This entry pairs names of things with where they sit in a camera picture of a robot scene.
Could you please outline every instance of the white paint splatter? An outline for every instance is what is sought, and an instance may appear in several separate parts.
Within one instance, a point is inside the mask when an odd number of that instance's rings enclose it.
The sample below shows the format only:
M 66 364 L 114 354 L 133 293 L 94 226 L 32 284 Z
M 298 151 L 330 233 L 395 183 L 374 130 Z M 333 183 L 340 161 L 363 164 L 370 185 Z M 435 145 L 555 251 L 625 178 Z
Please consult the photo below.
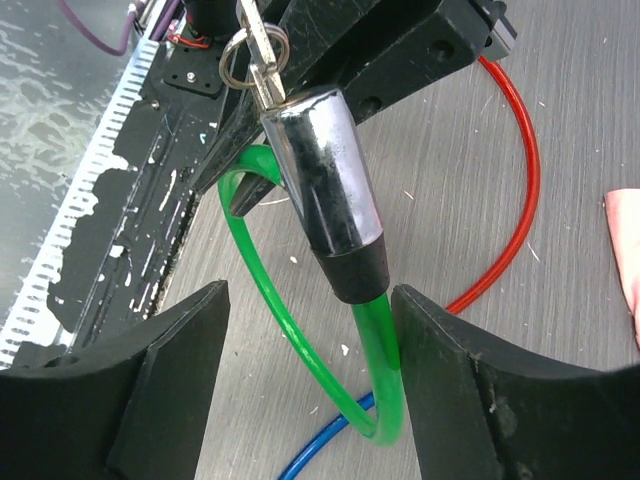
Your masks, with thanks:
M 171 195 L 171 190 L 173 190 L 173 186 L 176 184 L 176 176 L 177 173 L 176 171 L 172 171 L 171 172 L 171 183 L 169 184 L 169 188 L 167 189 L 167 193 L 164 196 L 164 199 L 162 200 L 162 203 L 160 204 L 160 206 L 158 207 L 158 211 L 161 212 L 162 210 L 164 210 L 165 205 L 167 204 L 167 200 L 169 200 L 169 195 Z
M 529 242 L 527 242 L 527 247 L 529 247 L 529 250 L 531 250 L 531 255 L 533 255 L 533 258 L 535 258 L 538 261 L 538 263 L 540 263 L 540 257 L 535 252 L 535 250 L 533 249 L 533 247 L 531 246 L 531 244 Z
M 151 248 L 149 249 L 149 253 L 147 255 L 147 259 L 144 262 L 144 267 L 142 267 L 142 272 L 140 273 L 140 275 L 144 276 L 145 273 L 147 273 L 147 268 L 149 268 L 149 263 L 151 262 L 151 256 L 153 255 L 153 252 L 156 249 L 156 241 L 154 240 L 153 243 L 151 244 Z
M 115 170 L 129 170 L 129 162 L 119 155 L 113 155 L 109 160 L 109 168 Z
M 261 202 L 261 203 L 259 203 L 258 205 L 260 205 L 261 207 L 267 207 L 267 206 L 269 206 L 269 205 L 277 205 L 277 204 L 279 204 L 279 203 L 284 203 L 284 202 L 286 202 L 287 200 L 289 200 L 289 197 L 287 197 L 287 198 L 281 198 L 280 200 L 273 200 L 273 201 L 271 201 L 271 202 Z
M 128 219 L 129 219 L 128 217 L 124 217 L 122 219 L 122 223 L 120 224 L 120 228 L 118 228 L 118 233 L 116 233 L 116 237 L 118 237 L 122 233 L 122 231 L 124 230 L 124 227 L 127 226 L 127 220 Z
M 153 288 L 151 289 L 151 297 L 149 297 L 149 301 L 153 302 L 157 295 L 158 295 L 158 283 L 153 285 Z
M 124 247 L 122 245 L 114 245 L 111 247 L 111 250 L 109 250 L 109 256 L 113 258 L 120 258 L 123 253 Z

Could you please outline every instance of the green cable lock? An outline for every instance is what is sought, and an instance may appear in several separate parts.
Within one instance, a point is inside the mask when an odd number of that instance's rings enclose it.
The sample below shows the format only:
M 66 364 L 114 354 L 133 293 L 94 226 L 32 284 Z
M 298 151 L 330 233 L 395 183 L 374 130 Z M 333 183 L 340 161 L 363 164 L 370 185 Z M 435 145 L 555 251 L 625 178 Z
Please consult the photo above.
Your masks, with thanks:
M 393 445 L 402 434 L 404 391 L 388 296 L 384 294 L 369 303 L 352 305 L 376 401 L 377 418 L 373 419 L 345 390 L 313 349 L 282 302 L 260 260 L 245 221 L 229 212 L 231 199 L 246 172 L 260 175 L 276 185 L 282 185 L 282 179 L 271 148 L 254 145 L 242 153 L 238 162 L 218 182 L 220 202 L 229 229 L 258 290 L 284 335 L 349 423 L 374 445 Z

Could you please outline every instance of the gray metal table surface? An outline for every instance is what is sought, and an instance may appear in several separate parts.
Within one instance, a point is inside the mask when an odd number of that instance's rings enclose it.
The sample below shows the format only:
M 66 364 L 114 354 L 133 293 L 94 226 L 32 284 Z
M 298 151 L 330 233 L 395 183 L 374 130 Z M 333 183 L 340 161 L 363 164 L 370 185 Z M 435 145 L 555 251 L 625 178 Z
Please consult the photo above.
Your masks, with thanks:
M 128 0 L 69 0 L 107 43 Z M 0 328 L 127 63 L 98 52 L 56 2 L 0 0 Z
M 502 63 L 537 129 L 542 195 L 528 244 L 462 317 L 565 362 L 597 369 L 637 362 L 602 201 L 609 190 L 640 187 L 640 3 L 508 4 L 520 36 Z M 520 214 L 525 167 L 514 117 L 476 65 L 360 132 L 393 281 L 444 305 L 489 267 Z M 249 225 L 310 340 L 354 395 L 365 392 L 368 373 L 349 310 L 332 298 L 290 202 L 257 208 Z M 211 191 L 165 306 L 218 278 L 230 281 L 232 316 L 197 478 L 273 479 L 336 409 L 282 338 Z M 417 479 L 410 428 L 389 449 L 345 431 L 299 478 Z

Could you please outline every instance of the red cable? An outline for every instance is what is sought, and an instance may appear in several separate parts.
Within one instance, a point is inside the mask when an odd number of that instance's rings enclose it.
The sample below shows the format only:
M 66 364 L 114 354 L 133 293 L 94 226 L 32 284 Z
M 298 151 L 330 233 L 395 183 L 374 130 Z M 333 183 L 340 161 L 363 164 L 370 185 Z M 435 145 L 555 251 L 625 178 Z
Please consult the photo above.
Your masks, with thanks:
M 533 219 L 536 215 L 538 198 L 540 196 L 540 153 L 538 152 L 536 133 L 533 129 L 527 107 L 515 85 L 500 65 L 497 63 L 489 63 L 484 57 L 480 57 L 480 63 L 487 69 L 500 89 L 504 92 L 518 120 L 518 126 L 522 133 L 522 140 L 527 156 L 527 196 L 524 201 L 524 208 L 518 226 L 498 259 L 469 290 L 460 295 L 460 297 L 447 307 L 447 310 L 454 315 L 459 314 L 475 302 L 478 297 L 495 283 L 511 264 L 529 234 Z
M 204 43 L 204 36 L 196 38 L 195 40 L 187 40 L 186 38 L 181 37 L 178 34 L 172 34 L 167 37 L 167 40 L 169 40 L 171 43 L 175 43 L 176 45 L 187 45 L 189 47 L 200 48 L 203 50 L 206 50 L 211 46 L 208 43 Z

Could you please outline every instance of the key ring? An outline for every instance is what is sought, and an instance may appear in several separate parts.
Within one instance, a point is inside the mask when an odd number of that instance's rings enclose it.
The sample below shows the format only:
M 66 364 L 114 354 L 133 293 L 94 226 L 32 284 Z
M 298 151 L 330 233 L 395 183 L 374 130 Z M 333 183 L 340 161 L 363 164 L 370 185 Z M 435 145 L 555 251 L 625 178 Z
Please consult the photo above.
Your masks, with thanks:
M 265 23 L 264 26 L 267 34 L 269 35 L 269 38 L 275 39 L 281 48 L 280 56 L 278 57 L 277 62 L 278 73 L 280 73 L 289 61 L 289 54 L 291 53 L 291 49 L 289 47 L 289 39 L 287 37 L 287 34 L 280 27 L 271 23 Z M 222 51 L 222 55 L 220 56 L 220 78 L 230 88 L 234 88 L 237 90 L 246 90 L 249 88 L 254 88 L 256 86 L 255 82 L 245 82 L 234 78 L 229 69 L 229 59 L 231 58 L 231 55 L 235 53 L 236 50 L 238 50 L 238 48 L 240 48 L 240 46 L 248 39 L 249 31 L 246 28 L 238 30 L 235 35 L 231 37 L 231 40 L 227 42 L 224 50 Z

